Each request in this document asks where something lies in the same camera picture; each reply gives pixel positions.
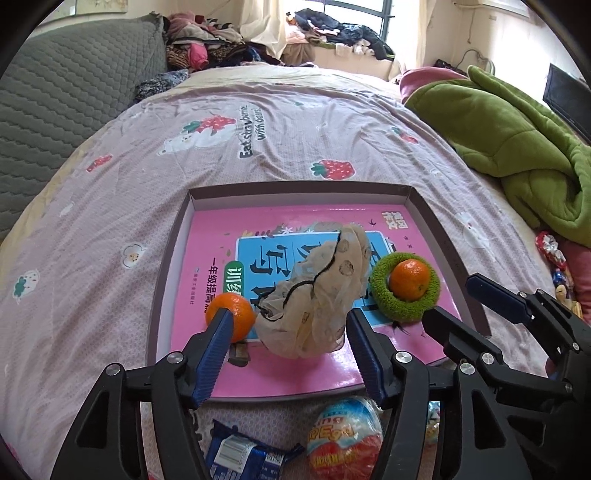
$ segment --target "silver screw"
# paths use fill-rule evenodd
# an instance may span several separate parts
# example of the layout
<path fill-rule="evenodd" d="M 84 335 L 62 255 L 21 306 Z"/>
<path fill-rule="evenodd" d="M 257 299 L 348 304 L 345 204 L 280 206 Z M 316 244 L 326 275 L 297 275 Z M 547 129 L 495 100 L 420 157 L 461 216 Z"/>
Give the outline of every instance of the silver screw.
<path fill-rule="evenodd" d="M 105 373 L 110 377 L 114 377 L 119 372 L 121 372 L 121 367 L 119 364 L 110 364 L 107 368 L 105 368 Z"/>
<path fill-rule="evenodd" d="M 483 353 L 482 361 L 487 365 L 492 365 L 495 362 L 495 357 L 493 357 L 491 353 Z"/>
<path fill-rule="evenodd" d="M 471 364 L 461 364 L 460 370 L 466 375 L 473 375 L 476 372 L 476 368 Z"/>
<path fill-rule="evenodd" d="M 184 356 L 181 352 L 173 352 L 168 354 L 168 357 L 166 357 L 166 361 L 169 364 L 179 364 L 183 361 L 183 358 Z"/>
<path fill-rule="evenodd" d="M 409 364 L 412 359 L 413 356 L 408 352 L 398 352 L 396 354 L 396 360 L 402 364 Z"/>

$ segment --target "green hair tie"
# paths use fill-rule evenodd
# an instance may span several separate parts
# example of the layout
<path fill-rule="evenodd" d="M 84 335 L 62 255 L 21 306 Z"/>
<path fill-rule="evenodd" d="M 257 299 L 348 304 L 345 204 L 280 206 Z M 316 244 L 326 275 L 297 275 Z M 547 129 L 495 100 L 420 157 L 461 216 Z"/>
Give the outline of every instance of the green hair tie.
<path fill-rule="evenodd" d="M 387 284 L 387 278 L 396 265 L 410 259 L 423 262 L 431 273 L 429 287 L 425 295 L 417 301 L 403 301 L 396 298 L 388 289 Z M 369 285 L 379 311 L 389 319 L 401 323 L 412 323 L 421 320 L 425 310 L 433 308 L 437 304 L 439 292 L 441 291 L 439 277 L 433 267 L 424 258 L 407 252 L 394 252 L 382 257 L 374 267 L 374 271 L 369 278 Z"/>

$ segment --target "air conditioner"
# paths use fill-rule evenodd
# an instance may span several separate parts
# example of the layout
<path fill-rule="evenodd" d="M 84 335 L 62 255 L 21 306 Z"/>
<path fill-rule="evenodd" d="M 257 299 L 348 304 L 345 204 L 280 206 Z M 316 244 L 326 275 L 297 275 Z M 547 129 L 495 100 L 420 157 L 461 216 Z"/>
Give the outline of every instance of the air conditioner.
<path fill-rule="evenodd" d="M 454 4 L 458 7 L 489 7 L 497 8 L 511 12 L 513 14 L 522 15 L 531 19 L 534 16 L 533 11 L 524 4 L 521 0 L 456 0 Z"/>

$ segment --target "orange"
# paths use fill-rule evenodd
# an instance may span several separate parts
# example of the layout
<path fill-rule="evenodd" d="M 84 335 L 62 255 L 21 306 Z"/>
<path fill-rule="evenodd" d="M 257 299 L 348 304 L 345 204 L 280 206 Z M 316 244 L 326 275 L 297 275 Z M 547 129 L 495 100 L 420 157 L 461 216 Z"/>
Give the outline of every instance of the orange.
<path fill-rule="evenodd" d="M 419 260 L 410 259 L 394 267 L 388 287 L 400 300 L 416 301 L 425 295 L 430 281 L 429 267 Z"/>
<path fill-rule="evenodd" d="M 218 309 L 228 309 L 234 315 L 234 333 L 232 343 L 244 340 L 255 324 L 256 315 L 251 303 L 242 295 L 227 291 L 220 293 L 205 311 L 205 323 L 208 325 L 216 316 Z"/>

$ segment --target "cream curtain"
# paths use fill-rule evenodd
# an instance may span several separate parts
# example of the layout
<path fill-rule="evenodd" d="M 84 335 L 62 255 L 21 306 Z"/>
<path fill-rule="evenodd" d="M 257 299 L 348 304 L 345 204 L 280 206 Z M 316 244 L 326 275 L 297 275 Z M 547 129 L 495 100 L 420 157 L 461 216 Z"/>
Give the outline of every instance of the cream curtain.
<path fill-rule="evenodd" d="M 243 0 L 240 34 L 247 41 L 267 47 L 267 53 L 281 57 L 285 42 L 283 0 Z"/>
<path fill-rule="evenodd" d="M 395 17 L 390 22 L 390 31 L 394 39 L 391 47 L 396 55 L 391 76 L 398 72 L 423 66 L 427 45 L 427 26 L 433 15 L 437 0 L 402 0 L 396 2 Z"/>

